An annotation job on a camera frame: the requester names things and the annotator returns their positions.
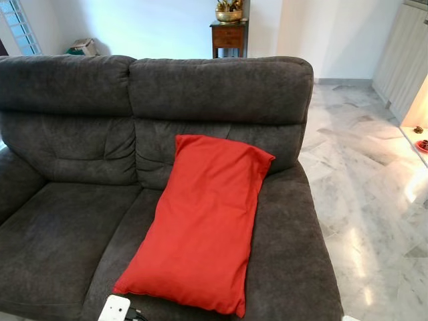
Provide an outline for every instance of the golden bowl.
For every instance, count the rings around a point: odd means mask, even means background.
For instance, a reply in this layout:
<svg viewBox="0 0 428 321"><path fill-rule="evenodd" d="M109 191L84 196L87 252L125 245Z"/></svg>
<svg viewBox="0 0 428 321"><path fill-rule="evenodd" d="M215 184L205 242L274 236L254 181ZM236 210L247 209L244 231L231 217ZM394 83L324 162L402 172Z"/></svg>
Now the golden bowl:
<svg viewBox="0 0 428 321"><path fill-rule="evenodd" d="M216 11L215 16L217 20L220 21L223 25L229 25L232 23L238 23L242 19L242 10L234 12L221 12Z"/></svg>

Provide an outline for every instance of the sofa armrest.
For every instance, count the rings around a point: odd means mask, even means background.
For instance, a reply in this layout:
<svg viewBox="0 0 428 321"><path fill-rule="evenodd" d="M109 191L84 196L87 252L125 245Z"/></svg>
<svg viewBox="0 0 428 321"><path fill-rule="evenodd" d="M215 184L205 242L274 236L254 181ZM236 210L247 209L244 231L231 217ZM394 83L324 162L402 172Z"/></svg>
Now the sofa armrest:
<svg viewBox="0 0 428 321"><path fill-rule="evenodd" d="M45 179L9 148L0 150L0 225L45 185Z"/></svg>
<svg viewBox="0 0 428 321"><path fill-rule="evenodd" d="M342 320L336 278L299 164L263 183L245 295L245 321Z"/></svg>

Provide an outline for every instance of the marble floor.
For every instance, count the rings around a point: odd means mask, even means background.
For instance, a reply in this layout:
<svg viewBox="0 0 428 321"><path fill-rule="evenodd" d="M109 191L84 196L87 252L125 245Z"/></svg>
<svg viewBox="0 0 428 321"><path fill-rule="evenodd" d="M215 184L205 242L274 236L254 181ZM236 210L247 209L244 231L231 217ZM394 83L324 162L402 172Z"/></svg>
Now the marble floor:
<svg viewBox="0 0 428 321"><path fill-rule="evenodd" d="M316 86L300 162L345 314L428 321L428 169L375 92Z"/></svg>

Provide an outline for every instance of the sofa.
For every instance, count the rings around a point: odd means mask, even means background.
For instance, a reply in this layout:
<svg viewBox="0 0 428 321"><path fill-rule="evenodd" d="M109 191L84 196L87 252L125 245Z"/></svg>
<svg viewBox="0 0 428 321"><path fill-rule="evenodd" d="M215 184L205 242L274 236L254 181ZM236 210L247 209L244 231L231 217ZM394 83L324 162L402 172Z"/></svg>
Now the sofa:
<svg viewBox="0 0 428 321"><path fill-rule="evenodd" d="M340 321L298 162L313 71L298 58L0 58L0 311L95 321L154 219L175 135L260 147L244 321ZM126 296L150 321L238 320Z"/></svg>

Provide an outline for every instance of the red pillow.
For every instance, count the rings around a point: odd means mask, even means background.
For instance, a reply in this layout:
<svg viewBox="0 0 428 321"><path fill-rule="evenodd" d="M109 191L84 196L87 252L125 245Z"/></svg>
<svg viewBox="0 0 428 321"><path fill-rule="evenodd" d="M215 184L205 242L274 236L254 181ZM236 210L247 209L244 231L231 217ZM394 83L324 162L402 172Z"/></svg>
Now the red pillow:
<svg viewBox="0 0 428 321"><path fill-rule="evenodd" d="M197 135L177 136L176 149L153 224L114 293L242 318L257 196L275 157L242 142Z"/></svg>

